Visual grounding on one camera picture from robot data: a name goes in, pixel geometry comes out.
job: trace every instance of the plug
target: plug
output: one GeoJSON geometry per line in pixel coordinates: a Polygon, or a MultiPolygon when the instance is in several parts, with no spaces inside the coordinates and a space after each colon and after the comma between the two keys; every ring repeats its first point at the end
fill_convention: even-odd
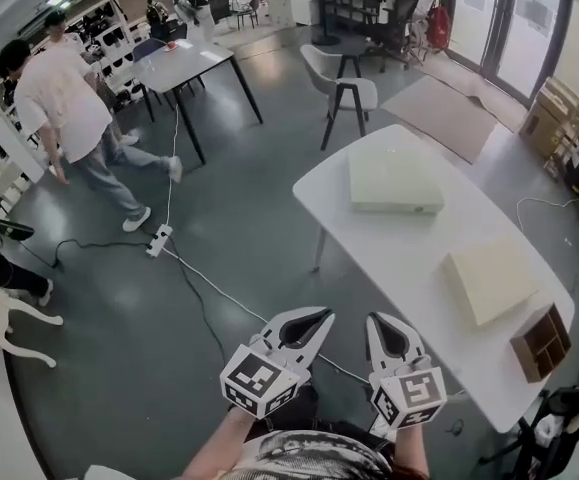
{"type": "Polygon", "coordinates": [[[149,244],[149,247],[147,247],[147,254],[152,258],[157,258],[162,252],[162,249],[167,243],[167,240],[171,236],[172,232],[173,229],[171,229],[170,226],[161,224],[160,229],[158,229],[154,239],[149,244]]]}

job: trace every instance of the gray floor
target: gray floor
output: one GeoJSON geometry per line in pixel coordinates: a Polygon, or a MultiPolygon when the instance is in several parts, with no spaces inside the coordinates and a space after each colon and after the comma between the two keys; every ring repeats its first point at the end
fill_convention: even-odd
{"type": "MultiPolygon", "coordinates": [[[[317,226],[291,194],[302,175],[358,138],[354,117],[341,114],[328,151],[319,151],[326,104],[311,87],[298,53],[308,33],[284,31],[239,52],[263,126],[229,66],[204,76],[206,92],[197,90],[195,99],[187,95],[208,164],[195,169],[197,157],[181,131],[178,152],[190,172],[174,188],[171,225],[186,260],[259,314],[271,317],[303,305],[333,308],[337,321],[324,352],[367,376],[364,318],[369,311],[395,310],[331,243],[321,272],[309,272],[317,226]]],[[[344,48],[357,47],[346,43],[344,48]]],[[[381,102],[421,76],[403,71],[396,62],[381,75],[371,61],[363,64],[363,75],[376,82],[381,102]]],[[[166,106],[156,108],[156,116],[151,124],[139,104],[125,111],[121,121],[141,134],[146,150],[169,154],[175,116],[166,106]]],[[[394,122],[394,116],[378,110],[368,131],[394,122]]],[[[570,198],[516,137],[489,141],[473,166],[434,144],[512,220],[523,197],[570,198]]],[[[148,240],[139,233],[124,235],[122,217],[71,169],[68,175],[69,187],[45,176],[16,208],[16,218],[37,230],[26,245],[50,258],[56,244],[67,238],[83,243],[148,240]]],[[[149,226],[164,222],[167,180],[128,170],[119,171],[119,177],[153,207],[149,226]]],[[[579,270],[579,208],[527,203],[522,212],[529,239],[565,286],[572,286],[579,270]]],[[[145,480],[180,474],[227,404],[218,384],[218,348],[175,260],[151,260],[135,248],[81,251],[67,245],[61,251],[63,271],[51,272],[19,246],[9,247],[12,259],[54,278],[48,312],[65,318],[59,330],[24,318],[14,322],[17,343],[58,361],[58,367],[49,370],[40,362],[15,360],[32,429],[57,477],[82,476],[91,464],[145,480]]],[[[192,279],[230,355],[260,326],[192,279]]],[[[573,348],[550,380],[551,387],[579,383],[579,278],[574,298],[573,348]]],[[[371,423],[372,412],[358,384],[319,361],[314,370],[324,417],[371,423]]],[[[449,389],[459,389],[452,379],[449,389]]],[[[470,401],[448,405],[425,427],[435,478],[496,478],[498,467],[479,468],[476,461],[502,441],[470,401]],[[450,432],[462,425],[460,435],[450,432]]]]}

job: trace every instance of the sneaker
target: sneaker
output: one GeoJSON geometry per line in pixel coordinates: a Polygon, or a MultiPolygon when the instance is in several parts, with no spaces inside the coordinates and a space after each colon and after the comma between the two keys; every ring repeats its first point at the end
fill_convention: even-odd
{"type": "Polygon", "coordinates": [[[138,137],[137,135],[131,135],[128,133],[127,135],[122,136],[122,140],[120,141],[120,145],[121,146],[133,146],[139,140],[140,140],[140,137],[138,137]]]}
{"type": "Polygon", "coordinates": [[[53,281],[51,279],[47,279],[47,292],[38,299],[38,305],[41,308],[44,308],[47,304],[49,304],[49,299],[51,298],[51,294],[53,292],[53,281]]]}
{"type": "Polygon", "coordinates": [[[142,226],[149,217],[151,217],[151,208],[147,206],[145,209],[145,213],[142,217],[140,217],[138,220],[127,219],[122,224],[122,229],[127,233],[132,233],[136,231],[140,226],[142,226]]]}
{"type": "Polygon", "coordinates": [[[169,162],[169,177],[175,181],[176,183],[180,183],[182,179],[182,162],[180,162],[180,158],[177,156],[172,156],[168,160],[169,162]]]}

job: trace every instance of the wire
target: wire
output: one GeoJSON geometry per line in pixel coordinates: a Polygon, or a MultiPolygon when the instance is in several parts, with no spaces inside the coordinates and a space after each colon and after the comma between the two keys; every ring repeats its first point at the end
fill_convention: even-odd
{"type": "MultiPolygon", "coordinates": [[[[207,277],[200,272],[199,270],[196,270],[195,268],[193,268],[191,265],[189,265],[185,260],[183,260],[180,257],[180,254],[178,253],[178,251],[176,250],[176,254],[172,253],[171,251],[167,250],[167,248],[163,248],[162,249],[164,252],[166,252],[167,254],[169,254],[170,256],[173,256],[174,258],[176,258],[182,265],[184,265],[185,267],[187,267],[189,270],[191,270],[193,273],[195,273],[196,275],[198,275],[200,278],[202,278],[209,286],[211,286],[214,290],[216,290],[220,295],[222,295],[223,297],[225,297],[226,299],[229,299],[231,302],[233,302],[234,304],[236,304],[237,306],[239,306],[243,311],[246,311],[247,313],[249,313],[251,316],[253,316],[254,318],[257,318],[258,320],[260,320],[261,322],[268,324],[269,321],[264,319],[263,317],[261,317],[260,315],[257,315],[256,313],[254,313],[253,311],[251,311],[249,308],[247,308],[244,304],[238,302],[236,299],[234,299],[231,295],[223,292],[220,288],[218,288],[215,284],[213,284],[209,279],[207,279],[207,277]]],[[[331,359],[329,359],[328,357],[323,356],[322,354],[318,354],[318,357],[322,360],[324,360],[325,362],[329,363],[331,366],[333,366],[337,371],[344,373],[345,375],[347,375],[348,377],[351,377],[355,380],[357,380],[358,382],[362,383],[362,384],[369,384],[369,382],[366,379],[363,379],[362,377],[356,375],[353,372],[350,372],[349,370],[345,370],[342,366],[338,365],[337,363],[333,362],[331,359]]]]}
{"type": "MultiPolygon", "coordinates": [[[[178,252],[178,248],[176,247],[176,243],[173,241],[173,238],[169,237],[169,240],[171,240],[171,245],[173,246],[174,251],[176,251],[176,254],[178,255],[178,257],[180,257],[180,253],[178,252]]],[[[178,263],[178,266],[180,267],[180,272],[182,272],[182,275],[185,278],[185,282],[187,283],[187,286],[189,286],[191,291],[195,294],[196,298],[200,302],[200,312],[202,313],[202,319],[205,322],[205,326],[207,327],[207,329],[209,330],[209,332],[213,336],[213,339],[218,344],[218,348],[220,349],[220,356],[222,357],[222,366],[224,368],[225,366],[227,366],[225,349],[222,346],[222,342],[220,341],[220,338],[218,338],[216,331],[214,331],[213,327],[209,323],[209,320],[207,320],[207,310],[205,308],[205,301],[203,300],[202,296],[200,295],[200,293],[198,293],[198,290],[196,289],[196,287],[193,285],[193,283],[191,282],[191,280],[187,276],[187,272],[185,271],[185,267],[183,265],[183,262],[178,263]]]]}
{"type": "Polygon", "coordinates": [[[105,244],[81,244],[75,238],[69,238],[68,240],[63,240],[62,242],[60,242],[56,246],[53,265],[51,265],[51,268],[56,268],[60,264],[60,259],[58,258],[58,252],[60,250],[60,247],[62,247],[64,244],[69,244],[69,243],[76,244],[78,247],[80,247],[80,249],[106,249],[107,247],[120,247],[120,246],[149,247],[149,245],[150,245],[150,244],[146,244],[146,243],[142,243],[142,242],[138,242],[138,243],[135,243],[135,242],[107,242],[105,244]]]}
{"type": "Polygon", "coordinates": [[[40,256],[38,256],[35,252],[33,252],[31,249],[29,249],[29,247],[27,247],[25,244],[23,244],[22,242],[20,242],[20,245],[22,246],[23,249],[25,249],[29,254],[31,254],[32,256],[34,256],[40,263],[44,263],[45,265],[47,265],[49,268],[54,268],[49,262],[43,260],[40,256]]]}
{"type": "MultiPolygon", "coordinates": [[[[176,156],[176,139],[178,138],[178,123],[180,121],[180,109],[176,105],[176,133],[173,135],[173,154],[172,157],[176,156]]],[[[169,225],[169,215],[171,209],[171,187],[173,186],[173,180],[171,176],[169,177],[169,197],[167,198],[167,222],[165,222],[165,226],[169,225]]]]}
{"type": "MultiPolygon", "coordinates": [[[[516,216],[518,217],[518,225],[520,226],[520,231],[524,234],[524,229],[522,227],[522,220],[520,219],[520,204],[523,203],[524,201],[535,201],[536,203],[544,203],[544,204],[548,204],[549,206],[555,206],[557,208],[566,208],[567,206],[569,206],[571,203],[574,203],[576,201],[579,201],[579,198],[576,199],[570,199],[569,201],[567,201],[564,204],[560,204],[560,203],[552,203],[551,201],[545,201],[543,199],[537,199],[535,197],[525,197],[523,199],[521,199],[520,201],[518,201],[518,204],[516,205],[516,216]]],[[[569,288],[567,290],[567,292],[569,292],[569,295],[573,295],[573,292],[576,289],[576,285],[578,284],[578,279],[579,279],[579,270],[578,272],[576,272],[576,275],[573,278],[573,281],[571,283],[571,288],[569,288]]]]}
{"type": "Polygon", "coordinates": [[[516,217],[518,217],[518,226],[520,227],[520,231],[524,234],[524,228],[522,226],[522,220],[520,219],[520,205],[522,203],[524,203],[525,201],[535,201],[536,203],[544,203],[544,204],[548,204],[549,206],[556,206],[558,208],[566,208],[567,206],[569,206],[571,203],[575,202],[575,201],[579,201],[579,198],[576,199],[570,199],[569,201],[567,201],[565,204],[560,204],[560,203],[552,203],[550,201],[545,201],[544,199],[537,199],[535,197],[525,197],[523,199],[521,199],[520,201],[518,201],[518,204],[516,205],[516,217]]]}

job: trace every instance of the wooden box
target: wooden box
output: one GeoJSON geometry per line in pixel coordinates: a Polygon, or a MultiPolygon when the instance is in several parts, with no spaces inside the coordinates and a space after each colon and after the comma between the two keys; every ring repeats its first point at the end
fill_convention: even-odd
{"type": "Polygon", "coordinates": [[[528,382],[540,382],[554,371],[571,348],[555,304],[530,318],[511,338],[511,346],[528,382]]]}

